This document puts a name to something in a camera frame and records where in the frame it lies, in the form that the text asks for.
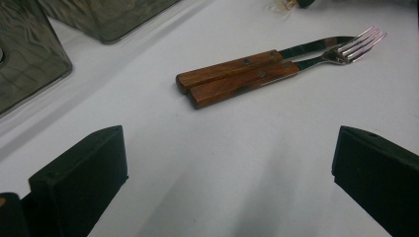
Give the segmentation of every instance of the textured glass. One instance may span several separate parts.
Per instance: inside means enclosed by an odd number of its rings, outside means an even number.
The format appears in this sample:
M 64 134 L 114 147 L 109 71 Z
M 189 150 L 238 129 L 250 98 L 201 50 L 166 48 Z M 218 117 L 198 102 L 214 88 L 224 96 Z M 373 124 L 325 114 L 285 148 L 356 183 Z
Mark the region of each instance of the textured glass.
M 180 0 L 40 0 L 46 13 L 103 43 L 113 43 Z
M 0 114 L 71 71 L 34 0 L 0 0 Z

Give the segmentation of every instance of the steak knife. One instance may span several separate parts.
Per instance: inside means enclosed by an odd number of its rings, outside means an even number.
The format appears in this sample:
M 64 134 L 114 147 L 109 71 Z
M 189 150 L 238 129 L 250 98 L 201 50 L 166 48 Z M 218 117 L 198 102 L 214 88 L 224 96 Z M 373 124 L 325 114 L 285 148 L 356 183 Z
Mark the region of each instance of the steak knife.
M 280 51 L 270 50 L 261 52 L 217 65 L 181 73 L 176 76 L 176 84 L 182 94 L 187 94 L 192 87 L 250 71 L 270 63 L 288 61 L 295 57 L 315 53 L 347 42 L 352 38 L 353 37 L 333 37 L 319 39 Z

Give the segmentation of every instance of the metal fork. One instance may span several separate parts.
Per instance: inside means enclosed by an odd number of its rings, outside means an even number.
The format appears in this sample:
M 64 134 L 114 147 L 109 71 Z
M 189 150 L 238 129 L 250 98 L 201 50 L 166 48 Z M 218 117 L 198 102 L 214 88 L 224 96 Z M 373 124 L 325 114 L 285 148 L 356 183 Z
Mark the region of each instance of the metal fork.
M 356 62 L 367 54 L 387 33 L 378 31 L 378 28 L 370 27 L 350 41 L 338 45 L 319 57 L 296 62 L 299 71 L 306 70 L 312 66 L 330 62 L 339 65 L 346 65 Z
M 290 78 L 321 63 L 347 65 L 360 60 L 386 35 L 387 33 L 370 27 L 352 40 L 324 52 L 321 56 L 297 62 L 271 63 L 253 71 L 199 85 L 189 91 L 188 97 L 194 107 L 199 109 Z

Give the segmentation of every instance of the table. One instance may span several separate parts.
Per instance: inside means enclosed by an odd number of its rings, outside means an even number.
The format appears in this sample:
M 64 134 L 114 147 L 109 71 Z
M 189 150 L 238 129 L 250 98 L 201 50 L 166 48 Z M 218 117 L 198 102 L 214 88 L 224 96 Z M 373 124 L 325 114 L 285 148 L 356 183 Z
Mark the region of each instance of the table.
M 334 184 L 341 125 L 419 154 L 417 1 L 184 0 L 103 45 L 50 20 L 73 72 L 0 120 L 0 192 L 121 124 L 129 179 L 90 236 L 388 236 Z M 175 76 L 375 25 L 361 61 L 194 110 Z

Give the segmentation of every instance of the black object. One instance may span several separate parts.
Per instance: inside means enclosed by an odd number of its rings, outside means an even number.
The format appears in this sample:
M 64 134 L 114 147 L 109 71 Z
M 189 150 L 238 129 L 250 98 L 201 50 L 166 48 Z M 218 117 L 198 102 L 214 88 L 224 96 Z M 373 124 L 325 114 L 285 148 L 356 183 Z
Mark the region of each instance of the black object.
M 96 131 L 29 178 L 31 193 L 21 201 L 26 221 L 0 216 L 0 226 L 27 228 L 32 237 L 85 237 L 126 179 L 123 128 Z M 19 212 L 10 209 L 4 219 Z
M 392 236 L 419 236 L 419 156 L 368 131 L 342 126 L 335 183 Z
M 71 72 L 37 0 L 0 1 L 0 114 Z
M 180 0 L 40 0 L 46 13 L 103 43 L 115 43 Z
M 30 237 L 18 195 L 0 194 L 0 236 Z
M 314 0 L 296 0 L 296 2 L 301 8 L 306 8 L 309 5 L 311 5 L 314 2 Z

